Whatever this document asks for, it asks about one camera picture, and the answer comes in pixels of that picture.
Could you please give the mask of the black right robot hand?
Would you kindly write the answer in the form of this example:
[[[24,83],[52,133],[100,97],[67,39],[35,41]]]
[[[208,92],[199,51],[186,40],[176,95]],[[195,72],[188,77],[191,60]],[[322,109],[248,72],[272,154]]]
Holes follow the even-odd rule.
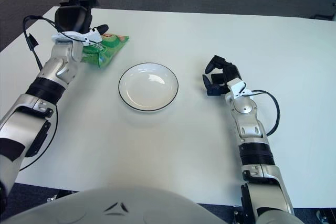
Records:
[[[211,80],[207,74],[211,73],[214,69],[222,70],[222,73],[211,74]],[[202,75],[203,83],[208,96],[220,96],[230,92],[227,85],[229,81],[235,78],[240,78],[241,75],[237,67],[231,62],[227,62],[225,58],[215,55],[205,68],[205,74]]]

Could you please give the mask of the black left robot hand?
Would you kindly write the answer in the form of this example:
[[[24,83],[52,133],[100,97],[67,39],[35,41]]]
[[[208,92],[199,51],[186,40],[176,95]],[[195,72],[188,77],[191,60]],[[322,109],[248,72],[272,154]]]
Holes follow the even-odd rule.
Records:
[[[86,34],[92,22],[91,10],[98,6],[97,0],[68,0],[60,2],[55,12],[55,24],[60,31]]]

